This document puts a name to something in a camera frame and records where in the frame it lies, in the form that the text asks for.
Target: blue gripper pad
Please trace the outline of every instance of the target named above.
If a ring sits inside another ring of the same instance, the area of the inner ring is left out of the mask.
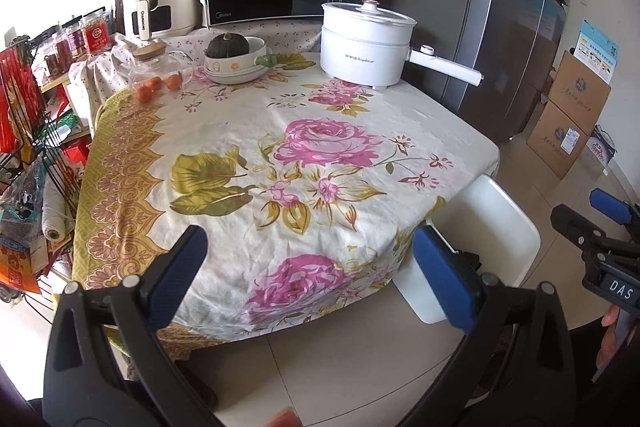
[[[171,323],[208,250],[207,233],[203,228],[191,225],[168,253],[156,257],[145,276],[149,272],[151,277],[154,276],[156,262],[164,261],[162,257],[169,256],[169,263],[165,266],[159,264],[158,282],[147,298],[146,323],[151,331],[158,331]]]
[[[633,214],[629,205],[618,198],[614,198],[611,194],[607,194],[604,190],[594,188],[589,196],[589,202],[593,208],[602,212],[619,225],[631,223]]]
[[[478,274],[430,226],[415,232],[414,257],[451,325],[468,334],[479,311]]]

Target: white bowl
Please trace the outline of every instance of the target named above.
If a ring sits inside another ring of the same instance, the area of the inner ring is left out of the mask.
[[[235,74],[223,74],[214,73],[209,71],[207,67],[204,68],[204,73],[216,84],[224,84],[225,86],[233,86],[234,84],[244,84],[245,82],[251,82],[257,80],[263,76],[269,68],[265,66],[256,66],[248,70],[239,71]]]
[[[204,63],[212,74],[236,74],[250,68],[255,68],[255,59],[262,55],[268,55],[264,41],[258,37],[247,37],[249,52],[238,57],[209,58],[205,57]]]

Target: air fryer handle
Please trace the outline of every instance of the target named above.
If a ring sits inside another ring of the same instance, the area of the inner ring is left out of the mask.
[[[436,57],[430,46],[422,46],[420,50],[409,50],[407,60],[424,68],[448,74],[472,86],[479,86],[483,78],[480,71],[467,68],[457,62],[451,62],[446,58]]]
[[[148,41],[151,39],[149,0],[138,1],[136,10],[138,12],[138,35],[141,40]]]

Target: vase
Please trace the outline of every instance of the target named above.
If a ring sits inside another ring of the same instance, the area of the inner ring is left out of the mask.
[[[116,33],[124,35],[124,6],[122,0],[115,0],[115,19],[113,22]]]

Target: green pumpkin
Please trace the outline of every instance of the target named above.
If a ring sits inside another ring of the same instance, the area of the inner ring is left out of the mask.
[[[249,42],[239,33],[225,33],[215,37],[207,46],[205,54],[209,58],[231,58],[246,55]]]

